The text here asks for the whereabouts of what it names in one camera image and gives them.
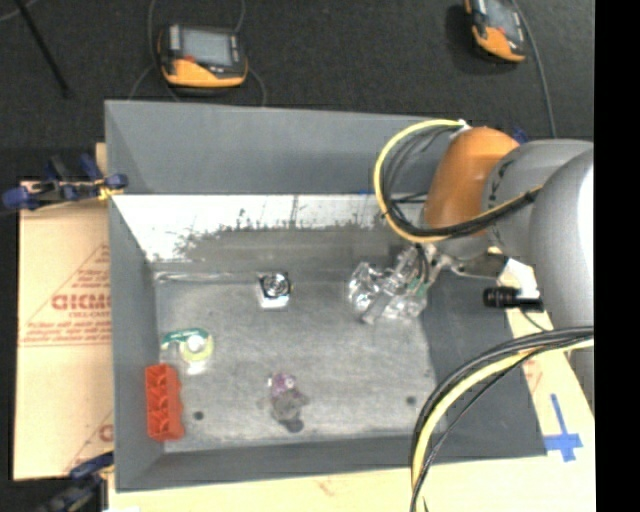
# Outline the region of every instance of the black connector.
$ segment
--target black connector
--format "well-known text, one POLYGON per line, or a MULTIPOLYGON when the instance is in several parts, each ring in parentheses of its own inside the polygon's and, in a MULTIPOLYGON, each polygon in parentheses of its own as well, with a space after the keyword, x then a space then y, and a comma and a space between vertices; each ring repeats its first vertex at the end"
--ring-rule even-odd
POLYGON ((522 308, 543 311, 542 300, 531 297, 519 297, 519 288, 512 286, 496 286, 486 288, 482 294, 482 302, 488 308, 522 308))

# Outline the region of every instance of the metal object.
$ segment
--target metal object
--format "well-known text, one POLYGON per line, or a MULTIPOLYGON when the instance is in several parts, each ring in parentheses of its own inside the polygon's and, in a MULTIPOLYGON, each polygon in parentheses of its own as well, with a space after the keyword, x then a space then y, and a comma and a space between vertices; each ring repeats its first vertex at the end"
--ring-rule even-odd
POLYGON ((244 274, 237 281, 168 281, 156 288, 160 331, 199 324, 215 325, 218 333, 215 371, 183 381, 187 435, 167 444, 166 453, 208 453, 222 443, 287 443, 292 433, 278 418, 297 401, 286 393, 273 404, 266 386, 280 371, 296 376, 297 387, 311 398, 302 407, 304 429, 296 433, 301 442, 411 428, 416 410, 405 398, 422 402, 435 386, 420 320, 358 321, 345 297, 348 268, 333 275, 294 268, 291 275, 295 300, 280 313, 258 306, 256 283, 244 281, 244 274))
POLYGON ((291 282, 286 272, 274 272, 261 275, 260 306, 263 309, 282 309, 289 304, 291 282))

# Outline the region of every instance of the orange device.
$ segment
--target orange device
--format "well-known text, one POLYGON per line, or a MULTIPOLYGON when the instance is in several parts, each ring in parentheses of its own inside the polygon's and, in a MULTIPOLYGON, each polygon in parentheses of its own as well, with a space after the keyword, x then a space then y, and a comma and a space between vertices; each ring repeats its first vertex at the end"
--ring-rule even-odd
POLYGON ((524 60, 524 33, 517 9, 509 0, 464 0, 471 15, 475 43, 491 57, 524 60))
POLYGON ((160 32, 158 52, 165 80, 183 94, 237 87, 249 71, 238 35, 229 29, 174 23, 160 32))
POLYGON ((175 441, 184 436, 180 416, 180 379, 178 372, 165 363, 145 368, 147 397, 147 434, 156 441, 175 441))

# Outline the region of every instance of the yellow cable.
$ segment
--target yellow cable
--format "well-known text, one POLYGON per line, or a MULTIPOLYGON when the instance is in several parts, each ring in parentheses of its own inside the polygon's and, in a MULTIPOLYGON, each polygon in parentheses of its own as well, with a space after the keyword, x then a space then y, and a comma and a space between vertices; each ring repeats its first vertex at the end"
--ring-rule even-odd
MULTIPOLYGON (((391 137, 389 142, 387 142, 385 144, 385 146, 382 148, 382 151, 380 151, 380 154, 378 155, 378 158, 376 160, 375 166, 373 168, 373 186, 374 186, 374 190, 375 190, 376 200, 378 202, 378 206, 380 207, 380 210, 382 211, 383 214, 385 214, 385 217, 386 217, 387 222, 389 223, 389 226, 391 227, 391 229, 393 229, 398 235, 400 235, 405 240, 409 240, 410 242, 413 242, 413 243, 427 244, 427 243, 439 242, 440 240, 445 240, 447 238, 450 238, 451 235, 443 235, 443 236, 419 236, 419 235, 413 235, 413 234, 405 231, 404 229, 402 229, 395 222, 395 220, 391 217, 391 215, 386 215, 386 213, 387 213, 387 205, 385 203, 384 195, 382 193, 382 164, 384 163, 385 159, 387 158, 387 156, 391 152, 391 150, 402 139, 404 139, 405 137, 408 137, 412 133, 418 132, 420 130, 424 130, 425 128, 432 128, 432 127, 436 127, 436 126, 458 126, 458 127, 462 128, 463 126, 465 126, 465 123, 463 121, 451 121, 451 120, 448 120, 448 119, 432 119, 432 120, 428 120, 428 121, 421 121, 419 123, 416 123, 416 124, 413 124, 411 126, 408 126, 404 130, 396 133, 393 137, 391 137)), ((509 201, 506 201, 505 203, 502 203, 502 204, 500 204, 500 205, 498 205, 498 206, 496 206, 494 208, 491 208, 490 210, 487 210, 486 212, 482 213, 481 215, 478 215, 477 217, 474 217, 473 219, 470 219, 470 220, 480 220, 480 219, 484 218, 486 215, 489 215, 489 214, 493 213, 496 210, 499 210, 499 209, 502 209, 502 208, 504 208, 506 206, 509 206, 511 203, 514 203, 514 202, 520 200, 525 195, 533 193, 533 192, 536 192, 537 190, 540 190, 541 188, 542 188, 542 186, 534 187, 533 189, 531 189, 531 190, 529 190, 529 191, 527 191, 527 192, 525 192, 523 194, 520 194, 519 196, 516 196, 513 199, 510 199, 509 201)))
MULTIPOLYGON (((575 350, 579 348, 585 348, 593 346, 593 338, 586 341, 579 341, 573 345, 568 347, 563 347, 560 349, 551 349, 549 352, 554 352, 556 350, 575 350)), ((424 461, 424 456, 427 451, 427 445, 429 443, 429 439, 433 434, 433 431, 440 421, 440 418, 444 415, 444 413, 449 409, 449 407, 462 396, 469 388, 477 384, 478 382, 483 381, 487 377, 498 373, 502 370, 506 370, 512 365, 522 361, 531 352, 537 350, 537 348, 530 348, 519 352, 518 354, 505 356, 503 359, 491 363, 487 366, 483 366, 475 373, 472 373, 469 377, 460 381, 456 386, 454 386, 449 393, 447 393, 444 398, 438 403, 438 405, 433 409, 431 414, 429 415, 427 421, 424 424, 424 427, 420 431, 420 436, 418 437, 418 443, 416 444, 416 449, 413 453, 413 464, 411 465, 411 486, 415 487, 418 477, 420 476, 420 471, 422 470, 422 463, 424 461)))

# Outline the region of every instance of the cable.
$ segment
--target cable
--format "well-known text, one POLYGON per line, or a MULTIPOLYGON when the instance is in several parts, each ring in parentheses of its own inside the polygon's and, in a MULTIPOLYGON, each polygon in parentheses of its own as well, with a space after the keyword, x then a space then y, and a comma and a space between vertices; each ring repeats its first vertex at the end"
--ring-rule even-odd
POLYGON ((133 84, 133 87, 131 88, 131 92, 129 93, 129 95, 127 96, 127 101, 133 99, 133 97, 136 95, 136 92, 138 90, 138 87, 140 87, 140 84, 143 82, 143 80, 147 77, 147 75, 151 72, 151 70, 155 67, 155 63, 151 64, 147 69, 145 69, 142 74, 140 75, 140 77, 136 80, 136 82, 133 84))
POLYGON ((447 226, 443 228, 432 228, 428 230, 418 229, 410 223, 399 219, 397 215, 394 215, 392 205, 387 199, 387 193, 384 190, 384 177, 383 177, 383 165, 391 152, 391 150, 404 138, 425 129, 433 129, 440 127, 459 127, 462 128, 466 124, 462 121, 451 121, 446 119, 435 119, 429 121, 422 121, 411 125, 404 130, 394 135, 380 152, 373 170, 373 185, 375 189, 375 196, 378 202, 378 206, 382 210, 383 216, 386 217, 389 226, 402 238, 414 243, 433 243, 446 238, 460 237, 476 233, 495 220, 502 218, 510 213, 513 213, 529 204, 531 204, 542 188, 541 186, 534 187, 505 203, 498 205, 486 212, 474 217, 471 220, 456 224, 453 226, 447 226))
POLYGON ((428 192, 416 192, 415 194, 407 194, 406 196, 399 197, 398 199, 394 199, 393 202, 395 204, 403 204, 403 203, 424 203, 424 198, 427 196, 428 192))
POLYGON ((531 325, 533 325, 536 329, 539 329, 540 331, 549 331, 549 329, 546 329, 544 327, 542 327, 538 322, 536 322, 533 318, 531 318, 531 315, 525 310, 520 308, 520 313, 522 313, 522 316, 525 317, 529 323, 531 325))
MULTIPOLYGON (((420 490, 426 479, 429 466, 435 459, 435 453, 433 452, 435 447, 432 448, 429 456, 425 458, 424 455, 427 451, 431 435, 442 416, 446 413, 449 407, 451 407, 451 405, 460 396, 462 396, 462 394, 467 392, 475 384, 496 373, 499 373, 496 379, 499 380, 506 375, 508 371, 539 353, 555 350, 564 351, 592 346, 593 332, 592 327, 573 328, 548 331, 512 340, 511 342, 499 345, 498 347, 478 356, 445 379, 445 382, 438 386, 436 391, 434 391, 427 400, 427 403, 425 403, 414 431, 414 438, 412 442, 413 461, 411 466, 412 486, 414 492, 412 495, 410 510, 412 512, 416 510, 416 503, 421 492, 420 490), (488 361, 492 362, 489 362, 485 366, 480 366, 488 361)), ((495 382, 490 382, 486 389, 491 387, 494 383, 495 382)), ((486 389, 483 388, 479 393, 484 393, 486 389)), ((465 413, 478 398, 479 396, 474 397, 474 399, 467 404, 463 413, 465 413)), ((442 443, 436 444, 437 449, 439 449, 442 443)))
MULTIPOLYGON (((495 371, 492 372, 493 374, 498 373, 498 372, 501 372, 501 373, 498 373, 498 375, 494 379, 492 379, 476 395, 474 395, 474 397, 467 403, 467 405, 462 410, 462 412, 458 415, 458 417, 449 425, 449 428, 447 428, 447 430, 443 433, 443 435, 439 439, 439 441, 432 447, 429 455, 424 459, 424 462, 421 463, 420 473, 418 474, 417 478, 415 478, 414 484, 413 484, 413 493, 412 493, 412 497, 411 497, 411 508, 410 508, 411 512, 415 512, 416 511, 416 504, 417 504, 418 496, 421 493, 421 490, 422 490, 422 487, 423 487, 424 482, 426 480, 429 468, 433 464, 433 461, 435 460, 437 452, 441 448, 442 444, 444 443, 444 440, 446 439, 446 436, 451 432, 451 430, 453 429, 454 425, 458 422, 458 420, 460 420, 461 417, 464 416, 464 414, 466 414, 466 412, 471 408, 471 406, 475 402, 477 402, 477 400, 480 398, 480 396, 482 396, 490 387, 492 387, 497 381, 499 381, 502 377, 504 377, 511 370, 515 369, 516 367, 520 366, 524 361, 526 361, 526 360, 528 360, 528 359, 530 359, 530 358, 532 358, 532 357, 534 357, 534 356, 536 356, 538 354, 541 354, 543 352, 553 352, 553 351, 557 351, 557 350, 565 351, 565 350, 572 350, 572 349, 578 349, 578 348, 585 348, 585 347, 592 346, 592 345, 593 345, 593 338, 592 337, 589 338, 589 339, 576 337, 576 338, 573 338, 573 339, 569 339, 569 340, 567 340, 567 341, 565 341, 563 343, 558 343, 556 346, 548 346, 548 347, 542 347, 542 348, 534 349, 534 350, 531 350, 531 351, 529 351, 528 353, 526 353, 524 355, 520 355, 520 356, 516 356, 516 357, 509 356, 509 357, 504 358, 504 360, 500 360, 500 361, 497 361, 496 363, 493 363, 492 365, 489 365, 489 366, 491 366, 491 367, 493 367, 495 369, 495 371)), ((488 370, 486 370, 486 369, 483 369, 483 371, 479 371, 477 373, 478 374, 482 374, 482 375, 478 375, 477 378, 472 375, 473 378, 470 377, 470 378, 466 379, 467 381, 471 382, 470 384, 465 383, 465 381, 463 381, 463 382, 461 382, 459 384, 458 387, 461 387, 461 388, 464 388, 464 389, 462 389, 460 391, 460 393, 458 394, 458 397, 461 396, 462 393, 468 391, 473 385, 477 384, 478 382, 481 382, 482 380, 484 380, 484 379, 486 379, 487 377, 490 376, 490 374, 488 373, 488 370)), ((451 403, 448 403, 448 405, 446 405, 446 407, 443 407, 445 409, 445 411, 446 411, 446 409, 448 409, 451 406, 451 403)), ((439 419, 442 416, 442 414, 438 414, 437 415, 436 419, 434 420, 436 423, 437 423, 437 421, 439 421, 439 419)), ((433 430, 431 430, 428 433, 429 437, 431 436, 432 431, 433 430)), ((424 497, 423 497, 423 503, 424 503, 425 512, 428 512, 428 507, 427 507, 426 500, 424 499, 424 497)))
POLYGON ((415 483, 416 481, 422 457, 426 451, 428 438, 441 416, 441 414, 435 414, 436 408, 442 412, 443 407, 445 409, 448 408, 448 405, 451 405, 473 384, 526 357, 532 349, 542 347, 557 348, 567 342, 572 343, 577 338, 590 337, 592 335, 592 327, 579 327, 546 331, 517 338, 483 352, 450 374, 429 396, 418 416, 411 444, 411 453, 414 454, 411 467, 412 482, 415 483))
POLYGON ((557 138, 556 134, 556 122, 553 115, 553 107, 551 106, 551 95, 549 94, 549 87, 547 85, 547 77, 544 72, 544 68, 542 67, 542 60, 540 59, 540 53, 538 52, 538 45, 536 44, 535 39, 533 38, 533 32, 529 28, 529 23, 527 19, 522 14, 522 10, 518 5, 516 0, 511 0, 514 9, 517 11, 518 16, 522 20, 522 24, 524 25, 524 30, 527 33, 527 37, 529 38, 529 43, 531 43, 531 49, 533 50, 533 58, 536 61, 536 67, 538 68, 538 73, 540 75, 540 82, 542 83, 542 93, 544 95, 544 103, 547 109, 547 115, 549 117, 549 130, 551 132, 552 138, 557 138))
POLYGON ((258 75, 258 73, 256 73, 252 68, 249 68, 249 73, 256 79, 256 82, 258 82, 258 85, 260 86, 260 90, 262 91, 262 101, 260 106, 264 107, 267 104, 267 88, 265 87, 262 78, 260 78, 260 75, 258 75))
MULTIPOLYGON (((542 352, 544 352, 544 350, 540 349, 534 352, 531 352, 528 356, 526 356, 525 358, 521 359, 520 361, 517 361, 516 363, 512 364, 511 366, 509 366, 507 369, 505 369, 503 372, 498 373, 493 379, 491 379, 488 383, 486 383, 482 389, 480 389, 480 391, 478 391, 473 398, 471 398, 469 400, 469 402, 465 405, 465 407, 462 409, 462 411, 460 411, 460 413, 458 414, 458 416, 456 416, 456 418, 449 423, 449 426, 447 427, 447 429, 441 434, 440 439, 438 439, 438 442, 433 445, 433 447, 431 448, 431 451, 429 453, 429 455, 425 458, 424 463, 422 465, 422 471, 421 471, 421 476, 422 474, 424 474, 424 476, 421 478, 422 480, 422 484, 424 484, 424 481, 426 480, 427 477, 427 473, 429 471, 429 468, 431 467, 431 465, 433 464, 433 462, 435 461, 436 456, 438 455, 438 452, 440 451, 440 449, 442 448, 442 446, 444 445, 445 440, 447 439, 447 437, 449 437, 449 435, 451 434, 451 432, 453 431, 453 429, 455 428, 455 426, 458 424, 458 422, 464 418, 464 416, 467 414, 467 412, 471 409, 471 407, 482 397, 484 396, 487 391, 489 391, 489 389, 491 389, 498 381, 500 381, 500 379, 502 379, 504 376, 506 376, 508 373, 511 373, 513 370, 515 370, 516 368, 520 367, 522 365, 522 363, 525 362, 525 360, 531 359, 539 354, 541 354, 542 352)), ((422 490, 422 484, 421 485, 416 485, 413 494, 412 494, 412 508, 411 510, 415 510, 415 503, 417 502, 418 496, 420 495, 420 492, 422 490)), ((428 512, 428 507, 427 507, 427 502, 426 499, 424 498, 424 496, 422 497, 423 499, 423 503, 424 503, 424 512, 428 512)))
MULTIPOLYGON (((151 2, 149 3, 149 9, 147 11, 147 42, 149 45, 149 56, 151 57, 151 62, 153 62, 152 66, 158 66, 158 60, 157 60, 157 56, 156 53, 153 51, 153 12, 156 8, 156 3, 158 0, 151 0, 151 2)), ((174 101, 177 101, 178 103, 180 102, 180 98, 178 98, 178 96, 176 95, 175 92, 173 92, 173 90, 171 89, 171 87, 169 87, 169 84, 167 84, 166 82, 164 82, 167 91, 169 92, 169 94, 171 95, 171 97, 173 98, 174 101)))
MULTIPOLYGON (((27 2, 25 4, 25 7, 27 9, 33 7, 35 4, 37 4, 40 0, 31 0, 30 2, 27 2)), ((0 23, 2 23, 3 21, 9 21, 10 19, 13 19, 17 16, 20 16, 20 9, 14 9, 11 12, 8 12, 7 14, 3 14, 2 16, 0 16, 0 23)))
MULTIPOLYGON (((443 120, 443 121, 426 121, 424 123, 418 123, 418 124, 419 125, 424 124, 424 128, 433 129, 433 132, 428 132, 428 135, 431 135, 431 137, 429 139, 427 139, 427 141, 428 141, 427 147, 429 147, 430 143, 437 137, 438 132, 440 132, 440 131, 448 131, 448 130, 455 130, 455 129, 459 129, 460 127, 464 126, 464 124, 461 123, 461 122, 458 122, 458 121, 447 121, 447 120, 443 120)), ((389 163, 388 163, 388 171, 385 173, 384 179, 381 179, 381 181, 382 181, 381 183, 378 183, 377 180, 375 179, 376 173, 375 173, 375 170, 374 170, 374 187, 379 185, 379 187, 381 188, 380 193, 381 193, 381 195, 383 197, 386 197, 387 194, 390 195, 391 188, 392 188, 392 186, 393 186, 393 184, 394 184, 394 182, 395 182, 395 180, 397 178, 398 169, 400 169, 403 166, 407 156, 421 142, 422 142, 421 138, 418 137, 418 136, 415 136, 408 144, 405 144, 404 146, 402 146, 399 150, 397 150, 390 157, 389 163)), ((388 145, 390 146, 389 147, 389 151, 390 151, 396 144, 394 143, 394 144, 388 144, 388 145)), ((398 213, 401 214, 401 211, 399 210, 399 208, 397 208, 397 204, 394 204, 393 202, 389 202, 389 204, 387 204, 387 201, 385 200, 384 201, 384 207, 380 206, 380 208, 382 210, 382 215, 383 216, 387 215, 388 212, 390 210, 392 210, 392 209, 395 210, 396 215, 398 215, 398 213)), ((408 223, 406 221, 406 217, 404 217, 404 215, 402 215, 402 217, 403 218, 401 218, 401 220, 403 221, 403 223, 408 223)))
POLYGON ((240 0, 240 16, 238 17, 238 22, 236 23, 233 31, 235 33, 240 32, 240 28, 242 27, 242 23, 244 22, 244 15, 247 12, 247 5, 245 0, 240 0))
POLYGON ((457 129, 458 127, 455 127, 455 126, 445 126, 443 128, 435 128, 433 131, 426 132, 426 135, 429 135, 429 137, 425 138, 424 141, 421 140, 422 139, 421 135, 424 135, 425 132, 416 134, 414 136, 414 140, 411 143, 403 146, 400 150, 396 152, 396 154, 394 154, 389 159, 389 164, 388 164, 387 170, 385 171, 385 182, 384 182, 385 190, 391 191, 409 155, 411 155, 416 150, 417 150, 416 151, 417 153, 424 153, 431 147, 431 145, 435 142, 435 140, 440 135, 455 131, 457 129))

